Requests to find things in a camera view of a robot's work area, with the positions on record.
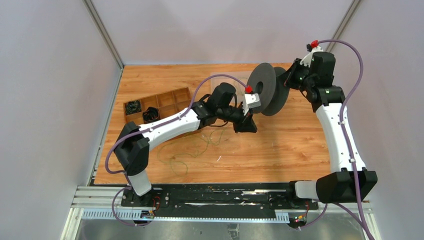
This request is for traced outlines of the dark grey spool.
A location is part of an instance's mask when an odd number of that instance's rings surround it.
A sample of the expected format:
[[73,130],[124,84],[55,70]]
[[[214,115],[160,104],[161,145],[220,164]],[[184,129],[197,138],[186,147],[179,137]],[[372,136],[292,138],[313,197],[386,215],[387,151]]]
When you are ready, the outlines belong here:
[[276,115],[287,102],[290,88],[284,85],[287,72],[279,66],[264,62],[250,74],[247,84],[258,94],[260,106],[253,109],[255,114]]

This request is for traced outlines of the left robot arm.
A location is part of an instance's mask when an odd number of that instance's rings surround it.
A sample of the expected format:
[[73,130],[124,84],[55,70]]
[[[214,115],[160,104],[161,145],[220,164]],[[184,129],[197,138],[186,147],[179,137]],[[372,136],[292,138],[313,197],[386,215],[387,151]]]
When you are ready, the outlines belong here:
[[124,126],[113,147],[134,200],[140,206],[149,206],[153,201],[152,184],[147,174],[150,151],[163,142],[180,135],[196,132],[212,126],[216,120],[232,123],[235,133],[256,133],[253,121],[254,109],[261,106],[258,93],[247,87],[247,93],[239,105],[231,102],[237,98],[236,89],[229,83],[221,83],[212,94],[193,101],[184,110],[149,124]]

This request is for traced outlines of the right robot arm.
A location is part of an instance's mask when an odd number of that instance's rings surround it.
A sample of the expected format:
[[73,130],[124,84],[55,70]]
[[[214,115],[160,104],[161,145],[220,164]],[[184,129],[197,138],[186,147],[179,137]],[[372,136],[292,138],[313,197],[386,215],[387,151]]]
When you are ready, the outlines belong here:
[[317,180],[290,182],[293,190],[285,200],[294,209],[306,199],[326,204],[361,202],[378,182],[377,173],[367,169],[354,142],[344,91],[333,84],[335,65],[332,53],[311,51],[295,60],[284,81],[311,104],[322,126],[330,159],[330,174]]

